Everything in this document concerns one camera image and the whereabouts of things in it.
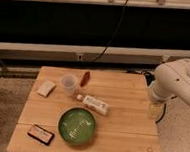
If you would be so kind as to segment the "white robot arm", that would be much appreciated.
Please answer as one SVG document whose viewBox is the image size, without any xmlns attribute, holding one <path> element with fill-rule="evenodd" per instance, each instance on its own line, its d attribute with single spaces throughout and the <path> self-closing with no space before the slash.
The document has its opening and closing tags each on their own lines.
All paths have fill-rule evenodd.
<svg viewBox="0 0 190 152">
<path fill-rule="evenodd" d="M 181 98 L 190 107 L 190 59 L 183 58 L 162 63 L 154 71 L 154 80 L 148 86 L 149 116 L 156 122 L 166 113 L 166 102 L 171 95 Z"/>
</svg>

